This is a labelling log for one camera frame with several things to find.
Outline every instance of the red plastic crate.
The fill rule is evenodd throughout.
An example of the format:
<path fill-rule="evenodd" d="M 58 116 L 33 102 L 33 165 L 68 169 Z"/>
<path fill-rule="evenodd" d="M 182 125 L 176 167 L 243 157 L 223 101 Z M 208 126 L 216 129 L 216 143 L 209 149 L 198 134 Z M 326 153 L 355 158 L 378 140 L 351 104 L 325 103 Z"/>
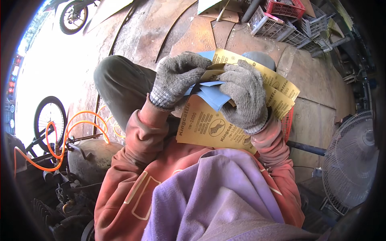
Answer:
<path fill-rule="evenodd" d="M 284 142 L 287 142 L 288 138 L 290 137 L 290 131 L 292 126 L 292 115 L 293 115 L 293 107 L 283 117 L 283 119 L 281 119 L 281 131 L 283 132 Z"/>
<path fill-rule="evenodd" d="M 274 0 L 267 0 L 264 7 L 267 10 L 267 13 L 269 14 L 278 14 L 300 19 L 306 11 L 306 8 L 300 0 L 292 0 L 292 3 L 294 5 L 287 5 L 285 3 L 275 2 Z"/>

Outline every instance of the knee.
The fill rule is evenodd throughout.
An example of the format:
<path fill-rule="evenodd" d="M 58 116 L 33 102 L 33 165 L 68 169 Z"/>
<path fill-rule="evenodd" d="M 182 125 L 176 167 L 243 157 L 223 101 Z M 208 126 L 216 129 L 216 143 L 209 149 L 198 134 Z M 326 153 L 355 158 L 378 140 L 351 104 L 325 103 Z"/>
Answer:
<path fill-rule="evenodd" d="M 276 71 L 275 61 L 266 53 L 260 51 L 250 51 L 244 53 L 242 56 L 251 59 L 273 71 Z"/>
<path fill-rule="evenodd" d="M 120 65 L 121 58 L 118 55 L 111 55 L 104 58 L 94 71 L 94 83 L 96 85 L 103 84 L 108 78 L 106 76 L 114 72 L 114 69 Z"/>

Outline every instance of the gray plastic crate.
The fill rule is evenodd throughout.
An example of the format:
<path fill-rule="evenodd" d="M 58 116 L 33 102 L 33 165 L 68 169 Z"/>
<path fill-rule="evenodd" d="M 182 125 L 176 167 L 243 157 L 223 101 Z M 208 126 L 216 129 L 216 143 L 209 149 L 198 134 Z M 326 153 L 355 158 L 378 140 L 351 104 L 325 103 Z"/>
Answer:
<path fill-rule="evenodd" d="M 283 19 L 285 24 L 270 19 L 265 16 L 263 9 L 259 6 L 248 22 L 251 27 L 251 35 L 276 40 L 284 39 L 295 31 L 295 27 L 287 18 Z"/>
<path fill-rule="evenodd" d="M 328 52 L 332 50 L 330 40 L 327 38 L 326 31 L 321 31 L 313 36 L 312 41 L 320 46 L 323 49 L 323 52 Z"/>
<path fill-rule="evenodd" d="M 312 52 L 320 50 L 320 46 L 317 45 L 316 43 L 314 43 L 313 41 L 310 41 L 309 43 L 307 43 L 306 45 L 301 47 L 301 49 L 304 49 L 304 50 L 312 53 Z"/>
<path fill-rule="evenodd" d="M 308 38 L 304 33 L 301 33 L 300 31 L 293 31 L 289 36 L 287 36 L 284 39 L 280 39 L 280 42 L 290 44 L 294 46 L 297 49 L 302 48 L 312 40 Z"/>
<path fill-rule="evenodd" d="M 315 36 L 317 33 L 323 30 L 327 30 L 327 15 L 320 10 L 317 6 L 312 4 L 312 8 L 314 9 L 316 19 L 315 20 L 307 20 L 305 19 L 305 14 L 301 18 L 301 29 L 307 34 L 308 37 Z"/>

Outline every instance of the fan grill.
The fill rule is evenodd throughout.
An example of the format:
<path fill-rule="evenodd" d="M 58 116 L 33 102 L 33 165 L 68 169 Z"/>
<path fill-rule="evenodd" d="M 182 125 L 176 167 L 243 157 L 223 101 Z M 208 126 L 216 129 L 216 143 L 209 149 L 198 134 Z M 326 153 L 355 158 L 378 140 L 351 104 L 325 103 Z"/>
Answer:
<path fill-rule="evenodd" d="M 348 119 L 332 137 L 323 163 L 323 185 L 330 203 L 341 214 L 366 199 L 378 152 L 372 134 L 371 111 Z"/>

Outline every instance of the red sweatshirt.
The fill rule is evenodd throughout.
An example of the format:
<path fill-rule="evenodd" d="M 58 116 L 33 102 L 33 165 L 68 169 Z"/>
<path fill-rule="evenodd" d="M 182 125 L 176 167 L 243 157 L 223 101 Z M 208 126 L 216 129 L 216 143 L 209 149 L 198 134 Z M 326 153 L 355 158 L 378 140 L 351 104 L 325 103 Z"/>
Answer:
<path fill-rule="evenodd" d="M 215 149 L 177 143 L 174 137 L 164 142 L 169 113 L 147 100 L 141 110 L 131 115 L 126 126 L 126 145 L 113 156 L 96 202 L 97 241 L 140 240 L 150 215 L 154 188 Z M 252 144 L 260 154 L 256 163 L 285 223 L 300 228 L 304 214 L 280 121 L 271 117 L 264 128 L 252 136 Z"/>

